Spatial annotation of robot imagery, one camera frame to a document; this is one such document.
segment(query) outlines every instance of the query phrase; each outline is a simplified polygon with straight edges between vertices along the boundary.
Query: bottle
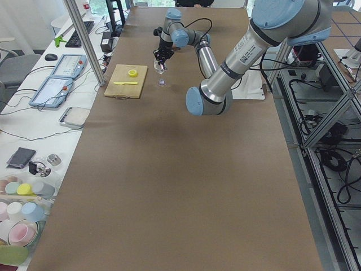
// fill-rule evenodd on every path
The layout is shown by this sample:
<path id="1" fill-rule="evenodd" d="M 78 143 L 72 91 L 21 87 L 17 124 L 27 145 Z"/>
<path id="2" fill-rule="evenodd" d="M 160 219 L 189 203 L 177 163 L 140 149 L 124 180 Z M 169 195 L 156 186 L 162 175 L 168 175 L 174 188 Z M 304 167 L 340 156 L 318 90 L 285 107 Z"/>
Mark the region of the bottle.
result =
<path id="1" fill-rule="evenodd" d="M 85 18 L 86 20 L 93 20 L 93 14 L 91 13 L 91 7 L 88 0 L 83 1 L 83 8 L 85 10 Z"/>

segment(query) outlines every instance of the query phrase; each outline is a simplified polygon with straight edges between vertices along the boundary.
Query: blue joint cap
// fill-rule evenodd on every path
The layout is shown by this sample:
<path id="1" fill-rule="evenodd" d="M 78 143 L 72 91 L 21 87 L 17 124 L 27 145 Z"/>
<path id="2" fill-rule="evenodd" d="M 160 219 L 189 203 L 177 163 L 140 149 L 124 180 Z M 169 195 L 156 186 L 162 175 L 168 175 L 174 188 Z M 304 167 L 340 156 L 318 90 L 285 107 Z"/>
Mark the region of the blue joint cap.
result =
<path id="1" fill-rule="evenodd" d="M 301 45 L 317 43 L 326 40 L 330 34 L 331 34 L 331 27 L 299 38 L 289 38 L 287 39 L 287 43 L 289 46 L 301 46 Z"/>
<path id="2" fill-rule="evenodd" d="M 207 34 L 207 35 L 205 35 L 205 36 L 207 37 L 208 44 L 210 45 L 210 42 L 211 42 L 210 34 Z"/>
<path id="3" fill-rule="evenodd" d="M 199 89 L 195 86 L 187 91 L 186 106 L 192 115 L 201 116 L 203 114 L 203 100 Z"/>
<path id="4" fill-rule="evenodd" d="M 291 21 L 304 3 L 305 0 L 257 0 L 252 19 L 261 29 L 274 29 Z"/>
<path id="5" fill-rule="evenodd" d="M 176 47 L 183 48 L 187 46 L 190 38 L 186 31 L 177 29 L 171 34 L 171 40 L 174 42 Z"/>
<path id="6" fill-rule="evenodd" d="M 182 18 L 182 13 L 174 7 L 171 7 L 167 10 L 165 16 L 169 20 L 180 20 Z"/>

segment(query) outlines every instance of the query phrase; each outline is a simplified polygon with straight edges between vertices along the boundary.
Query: glass panel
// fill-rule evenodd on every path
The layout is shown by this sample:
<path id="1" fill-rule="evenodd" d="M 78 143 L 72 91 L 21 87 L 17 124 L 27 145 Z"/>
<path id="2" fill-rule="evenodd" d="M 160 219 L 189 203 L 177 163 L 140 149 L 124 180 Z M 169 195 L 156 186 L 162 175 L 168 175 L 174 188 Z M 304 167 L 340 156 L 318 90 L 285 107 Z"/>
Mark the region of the glass panel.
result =
<path id="1" fill-rule="evenodd" d="M 148 0 L 149 7 L 174 7 L 174 0 Z"/>
<path id="2" fill-rule="evenodd" d="M 126 10 L 125 0 L 120 1 L 122 3 L 123 10 Z M 108 9 L 105 0 L 91 0 L 90 1 L 91 12 L 100 16 L 107 16 Z"/>

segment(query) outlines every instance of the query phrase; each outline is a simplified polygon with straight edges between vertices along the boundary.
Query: metal pole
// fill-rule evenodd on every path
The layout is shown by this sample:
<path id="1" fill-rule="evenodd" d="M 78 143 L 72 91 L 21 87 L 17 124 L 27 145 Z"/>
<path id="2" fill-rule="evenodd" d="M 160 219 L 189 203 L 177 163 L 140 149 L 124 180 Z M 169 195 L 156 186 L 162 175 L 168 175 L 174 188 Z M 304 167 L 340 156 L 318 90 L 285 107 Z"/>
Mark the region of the metal pole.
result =
<path id="1" fill-rule="evenodd" d="M 74 28 L 79 35 L 81 44 L 85 50 L 85 54 L 88 57 L 91 68 L 93 69 L 93 72 L 99 83 L 99 86 L 103 86 L 105 84 L 105 78 L 104 78 L 102 70 L 100 69 L 98 59 L 95 55 L 94 48 L 90 42 L 89 35 L 85 29 L 84 22 L 81 18 L 77 4 L 76 4 L 75 0 L 64 0 L 64 3 L 68 9 L 69 16 L 72 19 L 72 22 L 74 24 Z"/>

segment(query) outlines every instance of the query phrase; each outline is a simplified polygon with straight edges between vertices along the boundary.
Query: yellow cup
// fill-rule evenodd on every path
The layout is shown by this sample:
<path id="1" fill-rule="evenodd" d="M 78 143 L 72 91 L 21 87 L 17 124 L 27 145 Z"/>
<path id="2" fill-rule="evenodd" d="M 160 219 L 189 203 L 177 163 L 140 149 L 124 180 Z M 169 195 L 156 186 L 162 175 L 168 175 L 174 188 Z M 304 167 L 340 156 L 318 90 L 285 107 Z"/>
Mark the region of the yellow cup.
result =
<path id="1" fill-rule="evenodd" d="M 136 69 L 130 69 L 130 70 L 128 71 L 128 75 L 129 75 L 130 77 L 137 77 L 137 76 L 138 76 L 138 72 L 136 71 Z"/>
<path id="2" fill-rule="evenodd" d="M 32 186 L 28 183 L 22 183 L 21 185 L 19 185 L 16 192 L 18 195 L 22 196 L 35 196 L 32 190 Z"/>

